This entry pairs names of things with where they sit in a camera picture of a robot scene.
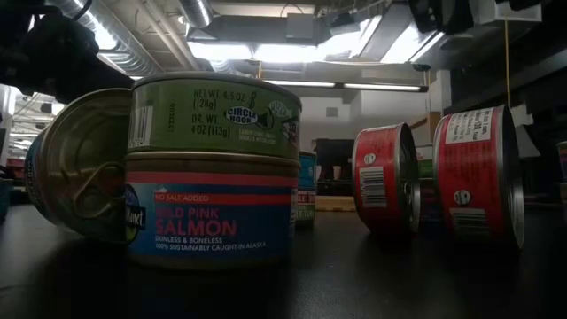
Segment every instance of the red can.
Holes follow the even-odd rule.
[[[416,147],[408,125],[364,129],[354,142],[356,210],[372,233],[398,236],[419,225]]]
[[[508,107],[456,113],[439,122],[433,174],[447,228],[458,238],[524,243],[524,195]]]

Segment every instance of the table surface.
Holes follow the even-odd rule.
[[[13,206],[0,226],[0,318],[565,318],[567,229],[526,215],[519,256],[438,238],[392,246],[353,213],[320,213],[284,265],[180,272],[127,262]]]

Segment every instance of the cable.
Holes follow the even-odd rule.
[[[508,107],[512,107],[512,95],[510,90],[510,52],[509,52],[507,16],[504,16],[504,47],[506,51],[506,93],[508,95]]]
[[[280,11],[280,18],[282,18],[282,16],[284,15],[284,10],[285,10],[285,8],[287,8],[287,7],[290,6],[290,5],[291,5],[291,6],[294,6],[294,7],[296,7],[296,8],[298,8],[298,10],[301,12],[301,14],[305,14],[305,13],[303,12],[303,10],[301,10],[301,8],[299,8],[298,5],[296,5],[296,4],[289,4],[289,3],[288,3],[288,4],[285,4],[285,5],[283,6],[282,10]]]
[[[90,6],[92,5],[92,0],[87,0],[85,2],[85,4],[82,6],[82,8],[77,12],[77,14],[74,15],[73,20],[78,20],[80,17],[82,17],[85,12],[87,12],[87,10],[90,8]]]

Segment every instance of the black countertop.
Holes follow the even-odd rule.
[[[394,248],[356,214],[320,213],[287,264],[180,272],[140,268],[122,247],[13,206],[0,226],[0,318],[565,318],[562,216],[531,212],[526,225],[509,256],[426,237]]]

